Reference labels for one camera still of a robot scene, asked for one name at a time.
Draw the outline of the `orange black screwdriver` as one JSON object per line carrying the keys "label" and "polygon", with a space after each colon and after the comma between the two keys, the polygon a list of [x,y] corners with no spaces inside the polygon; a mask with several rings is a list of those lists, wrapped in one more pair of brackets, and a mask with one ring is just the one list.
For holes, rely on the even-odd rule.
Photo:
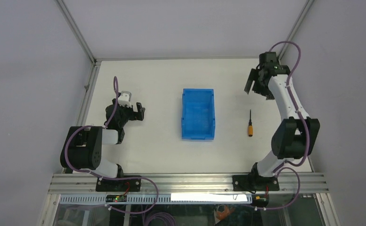
{"label": "orange black screwdriver", "polygon": [[252,137],[253,136],[253,126],[252,126],[252,111],[250,110],[250,118],[249,118],[249,123],[248,123],[248,136]]}

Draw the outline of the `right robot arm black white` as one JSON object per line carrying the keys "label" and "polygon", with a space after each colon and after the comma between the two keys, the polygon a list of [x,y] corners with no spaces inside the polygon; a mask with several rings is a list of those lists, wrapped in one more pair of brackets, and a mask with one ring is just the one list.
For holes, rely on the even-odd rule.
{"label": "right robot arm black white", "polygon": [[292,70],[280,64],[276,52],[259,55],[259,64],[251,69],[244,91],[275,100],[281,118],[271,139],[271,151],[253,165],[248,175],[249,186],[260,191],[273,182],[285,165],[298,167],[305,162],[312,152],[320,122],[302,106],[293,85]]}

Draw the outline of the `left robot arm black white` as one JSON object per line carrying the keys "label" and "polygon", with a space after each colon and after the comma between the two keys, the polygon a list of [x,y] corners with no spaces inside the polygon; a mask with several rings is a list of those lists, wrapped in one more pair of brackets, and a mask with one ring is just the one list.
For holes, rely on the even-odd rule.
{"label": "left robot arm black white", "polygon": [[125,185],[122,167],[102,155],[102,146],[120,145],[125,137],[124,126],[129,121],[143,121],[145,108],[140,102],[136,110],[130,102],[117,103],[116,99],[105,109],[103,126],[73,126],[69,128],[60,163],[64,168],[89,173],[107,179],[106,184],[113,191],[120,191]]}

